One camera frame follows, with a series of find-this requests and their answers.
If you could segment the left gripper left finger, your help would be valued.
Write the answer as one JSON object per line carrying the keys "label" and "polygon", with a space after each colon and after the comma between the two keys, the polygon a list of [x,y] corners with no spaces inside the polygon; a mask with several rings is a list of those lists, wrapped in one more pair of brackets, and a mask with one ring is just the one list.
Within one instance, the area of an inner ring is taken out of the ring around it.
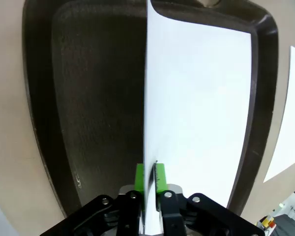
{"label": "left gripper left finger", "polygon": [[76,236],[138,236],[144,205],[144,165],[137,164],[134,185],[123,186],[116,199],[101,195],[87,205]]}

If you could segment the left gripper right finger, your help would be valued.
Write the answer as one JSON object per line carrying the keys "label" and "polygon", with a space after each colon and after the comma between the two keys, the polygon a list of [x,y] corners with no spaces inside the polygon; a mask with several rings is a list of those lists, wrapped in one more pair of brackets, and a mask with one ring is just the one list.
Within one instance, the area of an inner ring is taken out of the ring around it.
{"label": "left gripper right finger", "polygon": [[186,198],[171,190],[166,182],[165,166],[154,164],[157,210],[161,214],[165,236],[232,236],[226,220],[227,210],[207,196],[196,193]]}

